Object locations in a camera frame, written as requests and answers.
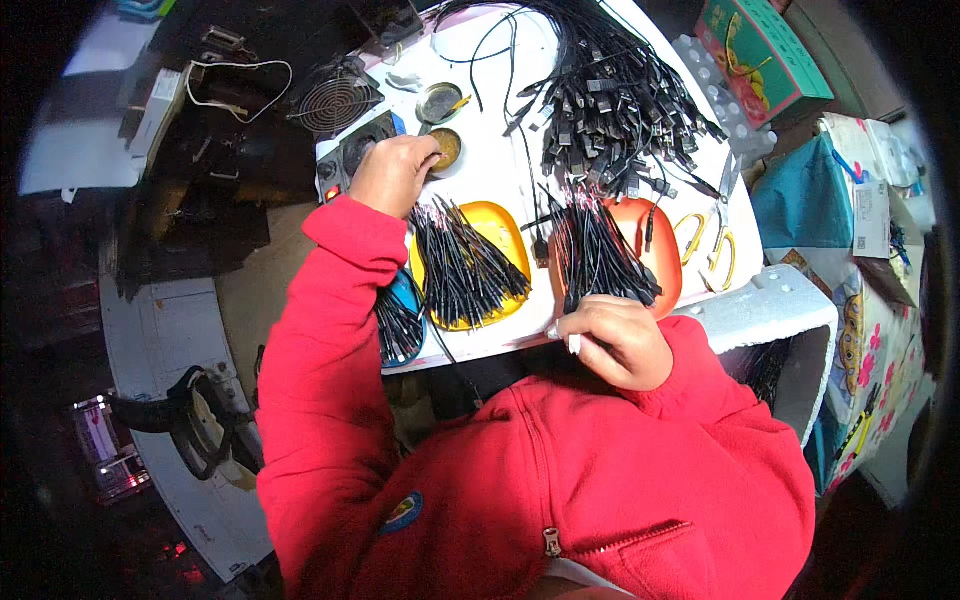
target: yellow plastic tray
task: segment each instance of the yellow plastic tray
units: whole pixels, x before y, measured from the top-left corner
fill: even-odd
[[[490,202],[475,202],[464,204],[460,207],[464,211],[464,216],[477,230],[477,233],[493,242],[507,259],[514,263],[520,269],[520,272],[532,279],[530,271],[530,259],[527,258],[527,251],[523,246],[523,237],[520,235],[520,229],[507,210],[499,205]],[[410,270],[414,274],[414,281],[423,290],[423,261],[420,259],[420,248],[417,246],[417,236],[414,235],[413,244],[410,247]],[[507,298],[503,301],[503,312],[494,313],[493,317],[483,320],[483,325],[494,324],[503,321],[510,315],[513,315],[520,306],[526,302],[526,299],[517,301]],[[436,314],[431,314],[430,318],[439,326],[442,326],[437,320]],[[447,327],[447,331],[469,331],[469,323],[463,319],[454,326]]]

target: embroidered logo patch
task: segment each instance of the embroidered logo patch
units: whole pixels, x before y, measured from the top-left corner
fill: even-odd
[[[380,528],[380,534],[392,534],[394,531],[409,527],[420,516],[422,509],[423,495],[420,492],[410,492],[410,495],[403,498],[403,501],[390,513],[387,522]]]

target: red fleece jacket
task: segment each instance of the red fleece jacket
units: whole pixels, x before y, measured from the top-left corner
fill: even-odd
[[[291,597],[522,597],[552,527],[560,557],[640,598],[783,596],[812,543],[813,479],[694,320],[660,323],[674,369],[653,392],[530,377],[401,463],[372,307],[406,230],[344,196],[303,225],[319,247],[274,326],[256,415]]]

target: metal fan grill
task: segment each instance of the metal fan grill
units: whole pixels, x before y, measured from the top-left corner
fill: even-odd
[[[314,85],[300,102],[300,124],[321,136],[335,137],[380,101],[361,80],[341,77]]]

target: zipper pull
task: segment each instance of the zipper pull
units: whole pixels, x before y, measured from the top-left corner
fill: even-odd
[[[556,527],[548,527],[543,530],[543,540],[546,541],[545,554],[551,559],[555,559],[563,552],[560,548],[560,530]]]

